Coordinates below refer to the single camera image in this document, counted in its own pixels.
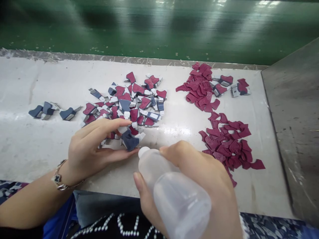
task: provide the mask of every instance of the bracelet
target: bracelet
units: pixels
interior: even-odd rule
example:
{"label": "bracelet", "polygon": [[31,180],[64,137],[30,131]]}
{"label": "bracelet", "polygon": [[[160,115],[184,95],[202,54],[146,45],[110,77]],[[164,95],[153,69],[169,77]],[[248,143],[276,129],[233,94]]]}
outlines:
{"label": "bracelet", "polygon": [[62,175],[59,174],[59,171],[60,171],[60,168],[61,166],[66,162],[66,159],[62,160],[59,165],[57,166],[56,168],[56,171],[53,175],[53,177],[51,178],[51,181],[54,182],[55,186],[57,187],[57,189],[59,191],[64,191],[64,190],[67,190],[67,189],[74,189],[76,188],[77,186],[79,186],[81,183],[84,182],[84,180],[80,183],[78,183],[77,185],[74,185],[74,186],[68,186],[68,185],[65,185],[63,183],[61,183],[61,179],[62,179]]}

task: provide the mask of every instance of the white plastic bottle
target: white plastic bottle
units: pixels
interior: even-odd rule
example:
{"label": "white plastic bottle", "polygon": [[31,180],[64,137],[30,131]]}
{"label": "white plastic bottle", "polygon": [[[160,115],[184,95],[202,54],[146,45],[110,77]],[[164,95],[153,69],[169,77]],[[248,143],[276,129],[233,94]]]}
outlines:
{"label": "white plastic bottle", "polygon": [[139,151],[139,171],[150,189],[170,239],[198,239],[205,231],[211,199],[157,149]]}

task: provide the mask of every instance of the scratched table surface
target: scratched table surface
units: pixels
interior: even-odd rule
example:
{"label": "scratched table surface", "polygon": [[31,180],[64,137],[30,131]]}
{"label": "scratched table surface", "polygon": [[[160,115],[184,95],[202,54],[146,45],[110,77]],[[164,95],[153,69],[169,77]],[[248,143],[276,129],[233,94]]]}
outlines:
{"label": "scratched table surface", "polygon": [[[41,121],[28,115],[30,109],[44,101],[62,108],[96,102],[88,89],[106,92],[114,81],[121,83],[133,71],[138,83],[147,73],[163,77],[160,89],[167,90],[165,116],[158,128],[145,128],[141,146],[159,148],[179,140],[190,142],[196,149],[206,149],[198,134],[211,128],[210,113],[201,112],[185,100],[186,92],[175,92],[189,76],[190,67],[131,64],[99,60],[43,61],[23,57],[0,57],[0,179],[31,182],[67,158],[71,136],[80,128],[82,110],[71,121],[62,121],[58,113]],[[231,121],[249,124],[251,136],[245,138],[254,159],[262,159],[265,170],[243,170],[233,173],[241,212],[294,218],[284,181],[283,170],[259,70],[213,68],[213,77],[232,75],[246,78],[252,94],[232,98],[226,92],[218,113]],[[118,141],[112,147],[120,148]],[[138,197],[133,172],[138,171],[138,157],[113,164],[89,178],[83,190]]]}

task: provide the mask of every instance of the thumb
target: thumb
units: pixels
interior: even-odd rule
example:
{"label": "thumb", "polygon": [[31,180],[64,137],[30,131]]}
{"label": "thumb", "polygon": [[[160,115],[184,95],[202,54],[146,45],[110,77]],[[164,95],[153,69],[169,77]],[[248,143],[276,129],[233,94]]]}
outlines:
{"label": "thumb", "polygon": [[154,225],[163,235],[168,236],[162,218],[160,217],[159,212],[157,211],[154,199],[149,188],[146,185],[146,182],[140,173],[134,173],[134,182],[137,190],[140,193],[141,198],[141,209],[146,218]]}

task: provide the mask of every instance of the green background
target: green background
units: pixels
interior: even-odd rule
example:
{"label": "green background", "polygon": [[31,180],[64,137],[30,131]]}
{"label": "green background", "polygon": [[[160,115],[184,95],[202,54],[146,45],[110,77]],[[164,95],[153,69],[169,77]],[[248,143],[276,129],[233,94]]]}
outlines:
{"label": "green background", "polygon": [[271,65],[317,37],[317,1],[1,2],[7,49]]}

